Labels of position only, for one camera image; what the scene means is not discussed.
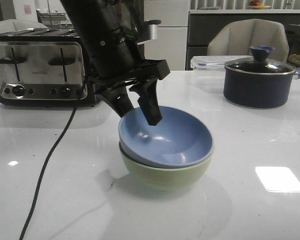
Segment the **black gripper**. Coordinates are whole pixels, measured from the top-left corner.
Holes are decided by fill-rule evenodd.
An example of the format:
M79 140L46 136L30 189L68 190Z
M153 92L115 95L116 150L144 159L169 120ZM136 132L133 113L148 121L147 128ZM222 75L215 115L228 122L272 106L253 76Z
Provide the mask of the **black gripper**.
M104 78L96 71L88 75L88 80L97 84L96 96L111 107L121 118L134 109L128 96L130 92L139 95L139 107L150 126L156 126L162 119L157 99L157 82L170 73L165 59L143 59L142 63L133 69L119 75Z

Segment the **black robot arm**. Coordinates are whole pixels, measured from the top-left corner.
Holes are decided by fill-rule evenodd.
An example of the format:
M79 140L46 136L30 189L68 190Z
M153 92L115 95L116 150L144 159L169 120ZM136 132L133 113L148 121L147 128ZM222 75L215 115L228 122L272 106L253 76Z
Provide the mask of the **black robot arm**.
M142 56L135 40L127 37L109 0L61 1L91 61L90 80L95 94L120 117L133 110L129 91L138 94L141 111L151 126L162 119L157 99L157 82L170 69L165 59Z

